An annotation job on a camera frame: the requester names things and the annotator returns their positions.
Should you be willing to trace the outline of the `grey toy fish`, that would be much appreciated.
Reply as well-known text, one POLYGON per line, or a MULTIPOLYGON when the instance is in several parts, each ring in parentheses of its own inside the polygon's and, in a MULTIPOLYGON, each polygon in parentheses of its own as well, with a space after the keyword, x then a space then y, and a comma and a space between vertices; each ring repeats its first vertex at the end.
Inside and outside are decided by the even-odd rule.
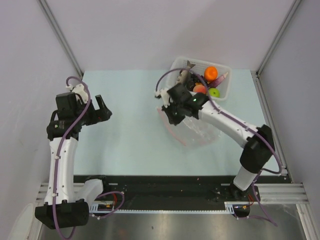
POLYGON ((186 61, 186 65, 179 71, 179 75, 176 78, 175 85, 185 85, 188 79, 190 79, 190 70, 195 66, 189 60, 186 61))

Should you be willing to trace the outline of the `clear zip top bag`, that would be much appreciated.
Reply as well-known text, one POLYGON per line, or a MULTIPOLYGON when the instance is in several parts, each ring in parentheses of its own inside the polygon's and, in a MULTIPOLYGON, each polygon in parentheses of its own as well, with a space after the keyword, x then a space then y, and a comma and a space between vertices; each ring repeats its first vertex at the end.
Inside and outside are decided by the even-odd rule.
POLYGON ((186 117, 178 125, 170 124, 164 111, 160 107, 156 110, 167 131, 185 147, 206 146, 217 141, 221 136, 221 131, 216 127, 192 117, 186 117))

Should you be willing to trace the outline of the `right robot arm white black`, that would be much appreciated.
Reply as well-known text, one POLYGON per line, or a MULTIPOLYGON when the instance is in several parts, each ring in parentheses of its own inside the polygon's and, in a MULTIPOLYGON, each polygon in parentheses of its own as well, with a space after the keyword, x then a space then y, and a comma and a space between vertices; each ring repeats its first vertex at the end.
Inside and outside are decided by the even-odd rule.
POLYGON ((157 90, 154 96, 163 101, 161 110, 169 124, 177 126, 186 117, 194 118, 216 127, 239 144, 243 149, 240 169, 231 183, 230 194, 237 201, 247 197, 248 188, 275 153, 271 128, 245 123, 217 105, 207 94, 191 94, 180 83, 170 89, 157 90))

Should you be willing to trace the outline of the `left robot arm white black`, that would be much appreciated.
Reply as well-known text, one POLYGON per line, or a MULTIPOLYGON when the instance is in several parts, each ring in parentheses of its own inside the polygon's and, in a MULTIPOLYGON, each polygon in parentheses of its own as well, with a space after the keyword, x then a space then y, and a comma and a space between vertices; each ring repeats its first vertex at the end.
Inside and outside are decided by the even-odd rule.
POLYGON ((74 190, 75 154, 82 127, 107 121, 112 115, 101 95, 95 99, 98 109, 78 93, 55 98, 57 109, 46 128, 51 152, 49 183, 44 204, 35 209, 35 217, 51 230, 86 225, 95 199, 110 196, 111 188, 102 175, 89 177, 78 192, 74 190))

